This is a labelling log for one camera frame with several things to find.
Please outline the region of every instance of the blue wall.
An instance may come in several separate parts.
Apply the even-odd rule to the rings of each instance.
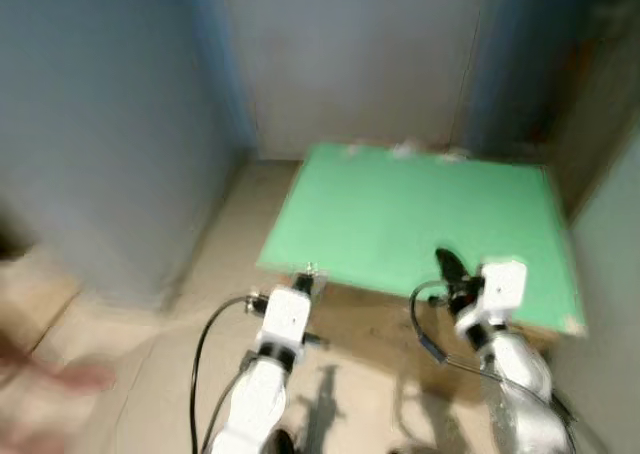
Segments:
[[[592,0],[486,0],[461,135],[474,153],[517,152],[538,122]]]
[[[224,0],[191,0],[196,42],[211,86],[224,106],[233,142],[243,150],[257,149],[255,123],[247,110],[248,99],[234,54],[230,22]]]
[[[239,134],[192,0],[0,0],[0,200],[114,299],[159,305]]]

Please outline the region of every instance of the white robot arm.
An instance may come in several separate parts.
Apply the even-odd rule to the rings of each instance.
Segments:
[[[469,276],[450,251],[438,249],[436,257],[448,286],[444,304],[455,330],[469,341],[485,377],[491,379],[484,383],[484,392],[500,451],[575,452],[565,420],[552,407],[547,364],[521,335],[508,329],[511,314],[524,297],[526,266],[516,261],[485,264],[478,276]],[[460,367],[449,356],[442,361]]]
[[[284,412],[285,386],[303,353],[312,293],[323,283],[314,274],[299,274],[292,288],[277,286],[264,299],[266,311],[256,337],[255,360],[235,385],[227,422],[205,452],[262,452]]]

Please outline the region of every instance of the black cable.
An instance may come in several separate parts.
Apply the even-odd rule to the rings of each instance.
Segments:
[[[447,354],[442,349],[440,349],[440,347],[427,335],[426,332],[424,332],[424,329],[422,329],[422,327],[420,326],[420,323],[418,322],[418,318],[416,316],[416,299],[418,298],[418,294],[420,294],[427,287],[439,286],[442,284],[444,284],[443,281],[423,282],[413,290],[411,296],[409,297],[409,315],[411,317],[411,324],[413,324],[413,330],[416,331],[416,334],[418,335],[418,341],[420,341],[422,347],[429,351],[429,354],[431,354],[435,358],[435,360],[438,361],[438,364],[446,362]]]
[[[558,418],[560,419],[560,421],[562,422],[562,424],[565,426],[565,428],[567,429],[567,436],[569,438],[569,446],[571,448],[571,452],[572,454],[576,454],[576,446],[575,446],[575,442],[573,439],[573,432],[570,431],[568,429],[568,425],[567,423],[564,421],[563,417],[560,415],[560,413],[558,413],[552,405],[550,405],[548,402],[546,402],[544,399],[542,399],[537,393],[535,393],[534,391],[532,391],[531,389],[523,386],[522,384],[519,384],[515,381],[512,381],[511,379],[508,379],[506,377],[503,377],[499,374],[490,372],[490,371],[483,371],[481,369],[478,369],[477,367],[471,365],[470,363],[468,363],[465,360],[461,360],[461,359],[456,359],[451,357],[450,355],[446,354],[444,351],[442,351],[442,349],[440,349],[432,340],[431,338],[427,335],[426,332],[424,332],[424,329],[422,329],[422,327],[420,326],[420,323],[418,322],[418,318],[416,315],[416,300],[418,295],[420,294],[420,292],[422,292],[424,289],[426,289],[427,287],[431,287],[434,285],[439,285],[442,284],[441,281],[428,281],[428,282],[423,282],[422,284],[418,285],[418,287],[416,287],[413,292],[411,293],[411,296],[409,297],[409,314],[411,316],[411,322],[413,324],[413,328],[416,331],[416,334],[418,335],[418,339],[420,340],[420,344],[422,344],[428,351],[429,353],[431,353],[431,355],[433,355],[436,360],[439,363],[444,363],[447,364],[451,367],[455,367],[457,369],[466,371],[466,372],[470,372],[472,374],[476,374],[478,376],[484,377],[485,379],[491,379],[492,381],[498,382],[500,384],[508,384],[510,387],[514,387],[516,389],[518,389],[520,392],[523,392],[527,395],[529,395],[532,399],[534,399],[536,402],[540,403],[542,406],[544,406],[545,408],[551,408],[551,410],[554,412],[554,414],[556,414],[558,416]]]
[[[211,435],[213,434],[213,427],[216,424],[216,419],[218,418],[218,414],[220,414],[220,410],[222,409],[222,405],[224,404],[224,401],[227,399],[227,397],[229,396],[229,393],[235,387],[235,385],[238,383],[238,380],[242,377],[242,375],[245,372],[247,372],[246,368],[238,370],[236,375],[233,376],[231,381],[229,381],[229,384],[227,384],[227,387],[224,388],[224,391],[222,391],[222,394],[220,394],[220,397],[218,398],[218,402],[216,404],[216,407],[213,410],[213,414],[211,415],[211,420],[209,421],[209,426],[207,427],[207,432],[204,435],[204,441],[202,443],[202,453],[201,454],[204,454],[206,447],[209,445],[209,442],[211,441]]]
[[[563,417],[566,419],[566,425],[570,430],[569,432],[571,434],[571,440],[573,441],[574,445],[576,442],[576,432],[581,431],[586,441],[595,448],[596,452],[609,454],[610,450],[606,442],[604,442],[604,440],[602,440],[598,433],[593,430],[593,428],[582,418],[579,413],[576,412],[575,407],[567,407],[564,395],[558,392],[557,389],[554,390],[553,401],[557,406],[559,406],[563,413],[567,413]]]
[[[198,388],[198,372],[200,370],[200,358],[202,357],[202,348],[204,347],[204,341],[207,338],[207,334],[211,329],[211,326],[216,321],[218,316],[222,314],[222,312],[228,307],[233,306],[234,304],[239,304],[241,302],[246,302],[248,296],[239,296],[234,297],[233,299],[229,299],[222,303],[218,309],[211,315],[204,328],[202,329],[202,333],[200,334],[200,339],[198,340],[198,347],[196,349],[196,354],[193,358],[193,369],[191,370],[191,393],[189,396],[189,424],[191,429],[191,453],[199,454],[198,451],[198,430],[196,427],[196,394]]]

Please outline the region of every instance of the green panel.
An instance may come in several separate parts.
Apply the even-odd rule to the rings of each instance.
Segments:
[[[334,282],[408,297],[439,278],[439,246],[470,269],[524,262],[517,320],[565,332],[584,324],[565,230],[537,167],[318,145],[258,264],[291,272],[313,262]]]

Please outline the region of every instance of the table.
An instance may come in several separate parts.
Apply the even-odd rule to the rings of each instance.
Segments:
[[[440,246],[469,269],[493,259],[527,265],[515,321],[538,347],[548,348],[559,333],[584,333],[573,257],[547,173],[538,166],[318,145],[258,264],[292,272],[312,262],[326,271],[333,284],[312,324],[354,355],[397,369],[402,359],[423,358],[410,331],[407,298],[419,283],[439,278],[434,252]],[[444,314],[423,316],[428,326],[438,326],[432,334],[446,348],[471,356]],[[419,370],[430,362],[423,359]],[[438,374],[429,368],[420,375],[442,387],[436,378],[451,373]]]

